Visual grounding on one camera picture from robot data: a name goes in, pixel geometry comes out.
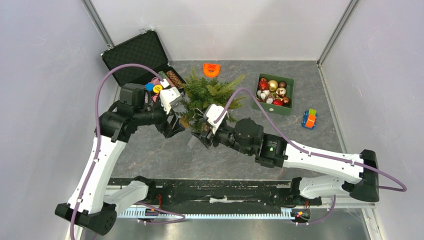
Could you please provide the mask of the twine ball ornament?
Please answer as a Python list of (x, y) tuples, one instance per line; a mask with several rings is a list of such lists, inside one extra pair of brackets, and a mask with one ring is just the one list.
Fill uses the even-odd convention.
[(191, 127), (190, 119), (186, 116), (181, 116), (179, 122), (180, 125), (185, 129), (189, 129)]

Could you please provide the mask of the clear battery box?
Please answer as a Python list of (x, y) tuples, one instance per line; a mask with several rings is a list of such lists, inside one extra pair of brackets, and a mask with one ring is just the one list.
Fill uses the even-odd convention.
[(187, 143), (187, 146), (190, 149), (192, 149), (196, 145), (197, 142), (198, 142), (198, 139), (195, 136), (192, 135), (191, 138), (190, 138), (190, 140)]

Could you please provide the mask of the small green christmas tree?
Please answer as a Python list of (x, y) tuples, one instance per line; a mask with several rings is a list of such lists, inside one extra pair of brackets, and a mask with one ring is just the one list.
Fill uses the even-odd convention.
[(193, 68), (183, 84), (184, 97), (181, 103), (184, 107), (184, 112), (180, 116), (189, 118), (189, 129), (192, 132), (200, 132), (204, 127), (200, 120), (203, 118), (208, 106), (215, 104), (224, 107), (245, 77), (244, 74), (241, 74), (231, 81), (219, 81), (216, 77), (206, 78), (198, 76)]

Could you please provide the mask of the green ornament box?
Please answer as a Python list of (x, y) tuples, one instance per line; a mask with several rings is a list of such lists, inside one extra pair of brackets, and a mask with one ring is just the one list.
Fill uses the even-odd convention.
[[(278, 82), (278, 89), (275, 91), (269, 91), (269, 89), (258, 90), (258, 83), (261, 79), (266, 79), (267, 81), (276, 80)], [(285, 116), (291, 113), (295, 87), (295, 81), (292, 78), (261, 73), (255, 87), (255, 91), (253, 92), (255, 99), (266, 112)]]

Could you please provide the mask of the blue orange toy car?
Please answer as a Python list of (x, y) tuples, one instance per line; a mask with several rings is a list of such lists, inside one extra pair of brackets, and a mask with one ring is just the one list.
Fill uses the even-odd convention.
[(313, 130), (316, 127), (317, 117), (318, 117), (318, 114), (315, 109), (310, 108), (306, 110), (303, 115), (301, 126), (303, 128)]

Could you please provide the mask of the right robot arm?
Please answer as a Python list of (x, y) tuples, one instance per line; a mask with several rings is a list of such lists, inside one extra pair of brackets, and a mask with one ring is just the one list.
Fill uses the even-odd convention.
[(289, 199), (295, 204), (328, 195), (349, 195), (358, 201), (376, 203), (380, 200), (376, 153), (338, 153), (308, 147), (283, 137), (265, 133), (262, 125), (250, 118), (236, 122), (234, 127), (222, 121), (219, 127), (204, 124), (195, 136), (206, 148), (224, 145), (267, 168), (298, 168), (321, 173), (318, 177), (295, 177), (291, 181)]

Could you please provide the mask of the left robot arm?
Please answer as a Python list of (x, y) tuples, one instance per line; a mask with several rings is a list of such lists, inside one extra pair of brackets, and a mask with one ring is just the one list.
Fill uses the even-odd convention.
[(106, 189), (119, 156), (138, 127), (155, 125), (166, 138), (176, 133), (172, 125), (177, 117), (172, 107), (181, 96), (177, 87), (169, 86), (160, 90), (153, 102), (144, 85), (123, 85), (119, 100), (98, 117), (92, 152), (82, 177), (69, 200), (57, 205), (55, 215), (104, 236), (118, 215), (131, 205), (140, 201), (152, 204), (157, 198), (155, 182), (142, 176), (111, 195), (105, 194)]

